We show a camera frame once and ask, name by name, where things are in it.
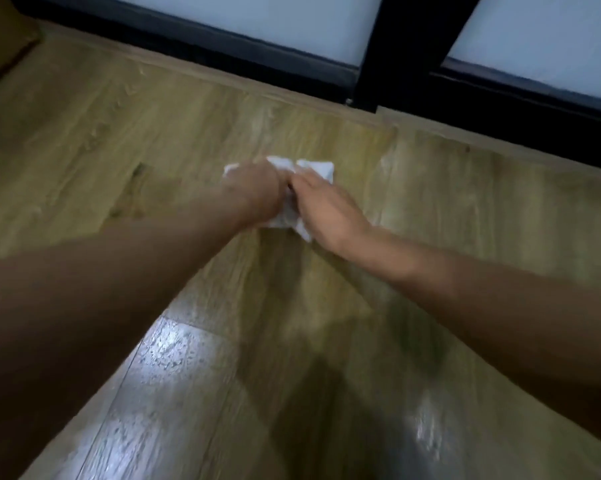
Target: shiny floor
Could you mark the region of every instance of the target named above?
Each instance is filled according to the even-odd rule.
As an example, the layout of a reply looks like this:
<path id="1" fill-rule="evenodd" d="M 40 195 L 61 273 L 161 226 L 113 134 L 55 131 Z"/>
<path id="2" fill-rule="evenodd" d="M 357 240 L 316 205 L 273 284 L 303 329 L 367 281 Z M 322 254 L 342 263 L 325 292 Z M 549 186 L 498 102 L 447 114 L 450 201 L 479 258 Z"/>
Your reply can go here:
<path id="1" fill-rule="evenodd" d="M 401 235 L 601 288 L 601 181 L 49 36 L 0 82 L 0 256 L 331 160 Z M 601 443 L 296 235 L 194 277 L 26 479 L 596 479 Z"/>

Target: bare skin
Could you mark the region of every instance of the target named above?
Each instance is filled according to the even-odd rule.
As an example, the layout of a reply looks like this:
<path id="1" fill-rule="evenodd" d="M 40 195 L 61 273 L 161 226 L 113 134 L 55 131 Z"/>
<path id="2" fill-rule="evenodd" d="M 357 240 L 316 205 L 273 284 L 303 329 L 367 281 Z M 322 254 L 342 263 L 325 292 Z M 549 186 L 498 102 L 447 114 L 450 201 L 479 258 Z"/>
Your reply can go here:
<path id="1" fill-rule="evenodd" d="M 260 162 L 171 217 L 0 260 L 0 478 L 23 472 L 198 269 L 278 213 L 289 184 L 323 247 L 601 438 L 601 294 L 400 239 L 337 185 Z"/>

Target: cleaning cloth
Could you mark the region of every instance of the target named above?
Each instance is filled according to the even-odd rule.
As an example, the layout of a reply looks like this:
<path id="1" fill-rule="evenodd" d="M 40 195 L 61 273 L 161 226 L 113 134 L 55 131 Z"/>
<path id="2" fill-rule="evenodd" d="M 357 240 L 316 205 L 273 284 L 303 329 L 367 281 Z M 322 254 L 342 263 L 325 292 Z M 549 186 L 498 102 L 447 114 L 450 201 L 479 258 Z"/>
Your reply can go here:
<path id="1" fill-rule="evenodd" d="M 276 168 L 295 171 L 294 162 L 289 160 L 289 158 L 267 157 L 267 160 L 269 160 L 269 162 Z M 223 175 L 225 175 L 232 168 L 236 168 L 238 165 L 238 163 L 227 165 Z M 302 168 L 311 168 L 321 177 L 328 180 L 330 184 L 334 183 L 334 164 L 332 162 L 310 162 L 307 160 L 298 160 L 296 161 L 296 165 Z M 287 195 L 285 197 L 285 203 L 283 204 L 281 213 L 269 221 L 267 223 L 267 227 L 292 228 L 305 241 L 311 242 L 311 234 L 305 228 L 305 224 L 303 223 L 296 208 L 294 193 L 290 189 L 287 189 Z"/>

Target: frosted glass panel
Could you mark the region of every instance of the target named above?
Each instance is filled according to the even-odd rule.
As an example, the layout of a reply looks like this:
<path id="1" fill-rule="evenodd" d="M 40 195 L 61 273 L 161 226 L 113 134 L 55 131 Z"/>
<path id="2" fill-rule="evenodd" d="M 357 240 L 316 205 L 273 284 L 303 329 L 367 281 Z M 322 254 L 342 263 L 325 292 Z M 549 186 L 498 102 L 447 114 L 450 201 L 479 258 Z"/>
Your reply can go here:
<path id="1" fill-rule="evenodd" d="M 380 0 L 121 0 L 360 65 Z"/>
<path id="2" fill-rule="evenodd" d="M 601 0 L 481 0 L 449 56 L 601 98 Z"/>

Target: white tissue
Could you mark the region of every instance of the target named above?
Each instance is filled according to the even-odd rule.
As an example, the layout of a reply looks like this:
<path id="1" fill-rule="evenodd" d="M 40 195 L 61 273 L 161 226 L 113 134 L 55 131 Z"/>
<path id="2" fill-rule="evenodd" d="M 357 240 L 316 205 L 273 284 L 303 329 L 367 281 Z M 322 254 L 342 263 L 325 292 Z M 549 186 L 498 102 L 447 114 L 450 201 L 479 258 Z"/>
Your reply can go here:
<path id="1" fill-rule="evenodd" d="M 294 162 L 289 160 L 289 158 L 267 157 L 267 159 L 276 168 L 295 171 Z M 296 165 L 303 168 L 311 168 L 321 177 L 328 180 L 330 184 L 334 183 L 334 164 L 332 162 L 310 162 L 307 160 L 298 160 L 296 161 Z M 223 175 L 237 166 L 239 166 L 238 163 L 227 165 Z M 294 193 L 292 193 L 292 191 L 289 189 L 287 189 L 287 197 L 285 198 L 285 203 L 283 204 L 283 210 L 281 210 L 280 214 L 267 223 L 267 227 L 292 228 L 305 241 L 311 242 L 312 239 L 311 234 L 305 228 L 305 224 L 303 223 L 301 216 L 299 216 L 296 206 L 294 205 Z"/>

